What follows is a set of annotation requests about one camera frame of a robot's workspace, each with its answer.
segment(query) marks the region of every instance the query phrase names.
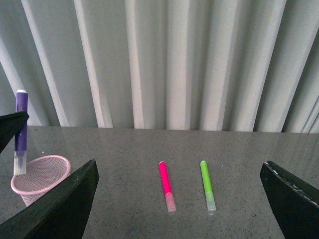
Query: gray countertop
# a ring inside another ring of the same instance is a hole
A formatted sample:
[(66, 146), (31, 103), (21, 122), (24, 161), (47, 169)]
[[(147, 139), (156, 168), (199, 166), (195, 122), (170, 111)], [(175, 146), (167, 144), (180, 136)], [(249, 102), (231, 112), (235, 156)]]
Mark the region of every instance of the gray countertop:
[[(100, 181), (84, 239), (283, 239), (259, 172), (274, 161), (319, 188), (318, 134), (28, 127), (28, 161), (51, 154), (75, 171), (95, 159)], [(10, 187), (13, 140), (0, 155), (0, 223), (25, 205)], [(199, 163), (206, 160), (217, 211), (209, 215)], [(177, 211), (167, 212), (165, 161)]]

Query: marker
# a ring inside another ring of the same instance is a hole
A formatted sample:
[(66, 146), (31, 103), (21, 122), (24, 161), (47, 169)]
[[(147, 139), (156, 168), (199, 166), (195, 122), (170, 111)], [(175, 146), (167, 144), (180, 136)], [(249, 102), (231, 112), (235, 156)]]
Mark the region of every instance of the marker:
[(163, 161), (159, 163), (159, 173), (161, 177), (161, 182), (163, 184), (167, 210), (169, 213), (175, 212), (176, 211), (175, 202), (174, 202), (173, 194), (171, 193), (166, 164)]
[[(15, 111), (28, 110), (28, 93), (24, 90), (18, 90), (15, 97)], [(19, 132), (15, 135), (14, 165), (13, 174), (26, 174), (26, 130), (25, 123)]]
[(213, 196), (213, 190), (210, 184), (207, 163), (205, 161), (201, 161), (200, 169), (201, 169), (201, 175), (203, 177), (207, 208), (210, 212), (214, 212), (216, 211), (215, 200)]

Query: white curtain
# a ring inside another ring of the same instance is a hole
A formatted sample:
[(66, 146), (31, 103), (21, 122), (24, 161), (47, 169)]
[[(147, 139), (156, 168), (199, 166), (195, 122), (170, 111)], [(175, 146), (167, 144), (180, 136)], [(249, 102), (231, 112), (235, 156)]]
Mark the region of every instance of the white curtain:
[(0, 1), (0, 115), (319, 132), (319, 0)]

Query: mesh pencil cup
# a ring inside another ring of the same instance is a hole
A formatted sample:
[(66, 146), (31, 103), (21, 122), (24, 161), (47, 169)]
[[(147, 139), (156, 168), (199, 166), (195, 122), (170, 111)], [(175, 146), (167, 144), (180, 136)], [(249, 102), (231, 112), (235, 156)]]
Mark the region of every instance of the mesh pencil cup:
[(28, 207), (70, 175), (71, 164), (65, 157), (49, 155), (26, 164), (26, 174), (14, 175), (12, 190)]

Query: basket rim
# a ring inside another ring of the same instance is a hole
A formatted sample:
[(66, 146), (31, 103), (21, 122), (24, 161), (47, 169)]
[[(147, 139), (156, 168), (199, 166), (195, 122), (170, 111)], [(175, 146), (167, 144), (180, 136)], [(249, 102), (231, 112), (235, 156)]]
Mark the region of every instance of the basket rim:
[(40, 189), (40, 190), (36, 190), (36, 191), (30, 191), (30, 192), (26, 192), (26, 191), (21, 191), (19, 189), (16, 188), (15, 186), (15, 179), (17, 178), (18, 175), (14, 175), (11, 179), (11, 188), (12, 190), (21, 195), (21, 196), (35, 196), (35, 195), (38, 195), (38, 194), (43, 194), (43, 193), (46, 193), (47, 191), (51, 190), (52, 188), (54, 188), (56, 185), (58, 185), (60, 182), (62, 182), (64, 179), (67, 178), (67, 176), (69, 175), (70, 173), (70, 170), (71, 170), (71, 164), (70, 164), (70, 161), (68, 159), (66, 159), (65, 157), (63, 156), (60, 156), (60, 155), (48, 155), (48, 156), (43, 156), (43, 157), (40, 157), (40, 158), (36, 158), (30, 162), (28, 162), (26, 165), (32, 165), (34, 163), (36, 163), (37, 161), (40, 161), (40, 160), (43, 160), (43, 159), (46, 159), (46, 158), (61, 158), (65, 161), (66, 163), (66, 170), (65, 170), (65, 173), (63, 174), (63, 176), (58, 180), (56, 181), (55, 183), (51, 184), (50, 186), (46, 187), (46, 188), (43, 188), (43, 189)]

